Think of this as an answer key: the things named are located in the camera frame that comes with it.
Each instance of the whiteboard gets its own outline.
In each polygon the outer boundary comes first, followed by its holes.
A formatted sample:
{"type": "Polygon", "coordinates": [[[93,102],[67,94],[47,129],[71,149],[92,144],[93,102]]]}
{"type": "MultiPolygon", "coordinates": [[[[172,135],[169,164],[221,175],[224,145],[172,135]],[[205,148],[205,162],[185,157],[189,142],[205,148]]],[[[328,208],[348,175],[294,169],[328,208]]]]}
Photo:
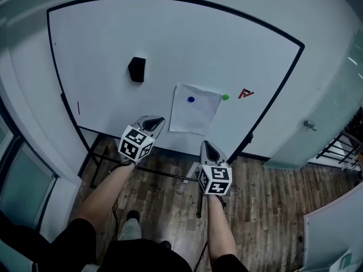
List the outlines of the whiteboard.
{"type": "Polygon", "coordinates": [[[121,137],[139,117],[163,116],[156,146],[191,155],[209,140],[231,156],[303,49],[271,25],[201,0],[80,0],[47,14],[54,64],[79,127],[121,137]],[[141,84],[129,77],[133,57],[146,59],[141,84]],[[230,95],[205,136],[168,131],[177,83],[230,95]],[[254,94],[239,99],[244,88],[254,94]]]}

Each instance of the person's right arm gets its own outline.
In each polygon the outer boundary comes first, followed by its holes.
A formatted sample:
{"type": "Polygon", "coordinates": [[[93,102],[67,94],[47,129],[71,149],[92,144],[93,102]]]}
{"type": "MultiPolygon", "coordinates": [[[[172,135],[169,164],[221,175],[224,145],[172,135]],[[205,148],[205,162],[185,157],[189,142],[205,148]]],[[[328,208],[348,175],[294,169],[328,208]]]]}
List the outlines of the person's right arm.
{"type": "Polygon", "coordinates": [[[213,272],[248,272],[237,259],[236,243],[221,201],[208,195],[208,252],[213,272]]]}

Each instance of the black t-shirt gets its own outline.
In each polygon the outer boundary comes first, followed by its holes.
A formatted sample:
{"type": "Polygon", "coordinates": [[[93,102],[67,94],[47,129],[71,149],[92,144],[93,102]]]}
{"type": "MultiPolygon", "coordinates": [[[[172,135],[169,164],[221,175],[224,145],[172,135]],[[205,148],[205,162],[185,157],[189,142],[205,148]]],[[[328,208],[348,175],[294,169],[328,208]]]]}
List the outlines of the black t-shirt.
{"type": "MultiPolygon", "coordinates": [[[[84,219],[72,221],[51,243],[39,271],[81,272],[96,260],[96,232],[84,219]]],[[[107,271],[175,271],[191,272],[185,259],[153,241],[139,239],[112,241],[98,272],[107,271]]],[[[247,269],[234,255],[224,255],[212,264],[213,272],[247,269]]]]}

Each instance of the whiteboard frame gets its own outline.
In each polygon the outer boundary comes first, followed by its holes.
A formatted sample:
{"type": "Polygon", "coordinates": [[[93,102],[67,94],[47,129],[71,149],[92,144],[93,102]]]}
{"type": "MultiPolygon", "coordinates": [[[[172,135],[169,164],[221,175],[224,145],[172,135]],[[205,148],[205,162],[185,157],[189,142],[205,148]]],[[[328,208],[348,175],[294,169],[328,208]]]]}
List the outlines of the whiteboard frame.
{"type": "MultiPolygon", "coordinates": [[[[68,7],[68,6],[72,6],[72,5],[77,5],[77,4],[80,4],[80,3],[86,3],[86,2],[92,2],[92,1],[98,1],[98,0],[75,0],[75,1],[71,1],[71,2],[67,2],[67,3],[64,3],[64,4],[61,4],[61,5],[58,5],[58,6],[54,6],[52,8],[49,8],[47,9],[47,25],[48,25],[48,36],[49,36],[49,44],[50,44],[50,49],[51,49],[51,52],[52,52],[52,58],[53,58],[53,63],[54,63],[54,68],[56,69],[56,74],[57,74],[57,78],[58,78],[58,81],[59,81],[59,84],[60,84],[60,87],[61,87],[61,90],[62,90],[62,101],[63,103],[65,104],[65,107],[66,107],[66,110],[68,112],[68,115],[82,141],[82,143],[84,144],[85,148],[87,149],[88,153],[92,152],[90,150],[90,147],[88,146],[80,128],[82,129],[85,129],[85,130],[89,130],[89,131],[93,131],[93,132],[96,132],[98,134],[104,134],[102,132],[99,132],[97,130],[91,130],[91,129],[88,129],[88,128],[85,128],[85,127],[82,127],[82,126],[78,126],[72,112],[71,112],[71,109],[69,108],[69,105],[68,105],[68,102],[67,102],[67,99],[66,99],[66,95],[65,95],[65,92],[64,92],[64,89],[63,89],[63,86],[62,86],[62,82],[61,82],[61,78],[60,78],[60,75],[59,75],[59,72],[58,72],[58,68],[57,68],[57,62],[56,62],[56,59],[55,59],[55,56],[54,56],[54,50],[53,50],[53,43],[52,43],[52,35],[50,33],[50,23],[49,23],[49,13],[54,11],[54,10],[58,10],[58,9],[61,9],[61,8],[64,8],[64,7],[68,7]]],[[[247,133],[247,135],[245,136],[245,138],[242,140],[242,142],[239,144],[239,146],[237,147],[237,149],[232,153],[232,155],[228,158],[227,162],[229,164],[231,164],[233,162],[234,159],[236,159],[236,157],[243,151],[243,149],[249,144],[251,143],[251,140],[253,138],[253,131],[256,129],[256,127],[258,126],[258,124],[260,124],[261,120],[263,119],[263,117],[265,116],[265,114],[267,113],[267,111],[270,109],[271,105],[273,104],[273,102],[276,100],[276,97],[279,95],[279,93],[281,92],[282,88],[284,87],[286,81],[288,80],[288,78],[290,77],[290,74],[292,73],[292,71],[294,70],[295,68],[295,65],[297,64],[304,48],[305,48],[305,45],[297,40],[296,38],[294,38],[293,36],[289,35],[288,33],[280,30],[279,28],[265,22],[265,21],[262,21],[254,16],[251,16],[249,14],[246,14],[244,12],[241,12],[239,10],[236,10],[236,9],[233,9],[233,8],[230,8],[230,7],[227,7],[227,6],[224,6],[224,5],[220,5],[220,4],[217,4],[217,3],[214,3],[214,2],[209,2],[209,1],[206,1],[206,0],[173,0],[173,1],[180,1],[180,2],[185,2],[185,3],[192,3],[192,4],[196,4],[196,5],[200,5],[200,6],[204,6],[204,7],[210,7],[210,8],[213,8],[213,9],[216,9],[216,10],[220,10],[220,11],[224,11],[224,12],[227,12],[229,14],[233,14],[233,15],[236,15],[236,16],[239,16],[243,19],[247,19],[249,21],[252,21],[254,23],[257,23],[265,28],[268,28],[269,30],[273,31],[273,32],[276,32],[277,34],[281,35],[282,37],[290,40],[291,42],[295,43],[296,45],[299,46],[299,51],[297,52],[296,56],[295,56],[295,59],[293,61],[293,63],[291,64],[290,68],[288,69],[286,75],[284,76],[282,82],[280,83],[279,87],[277,88],[275,94],[272,96],[271,100],[269,101],[269,103],[267,104],[267,106],[265,107],[265,109],[263,110],[262,114],[259,116],[259,118],[257,119],[257,121],[254,123],[253,127],[251,128],[251,130],[247,133]]],[[[120,139],[119,137],[116,137],[116,136],[113,136],[113,135],[109,135],[109,134],[104,134],[104,135],[107,135],[107,136],[110,136],[110,137],[114,137],[114,138],[117,138],[117,139],[120,139]]]]}

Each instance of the forearm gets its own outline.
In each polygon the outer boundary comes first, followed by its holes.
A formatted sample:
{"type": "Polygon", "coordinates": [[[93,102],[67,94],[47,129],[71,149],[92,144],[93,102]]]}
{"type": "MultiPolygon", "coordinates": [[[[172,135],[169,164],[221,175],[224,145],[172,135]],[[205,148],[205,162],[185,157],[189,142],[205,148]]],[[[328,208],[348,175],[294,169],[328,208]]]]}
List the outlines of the forearm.
{"type": "Polygon", "coordinates": [[[88,220],[95,229],[99,228],[134,168],[135,165],[131,164],[118,167],[111,172],[82,203],[76,218],[88,220]]]}
{"type": "Polygon", "coordinates": [[[214,195],[208,195],[208,252],[213,263],[220,256],[237,255],[236,243],[223,211],[222,203],[214,195]]]}

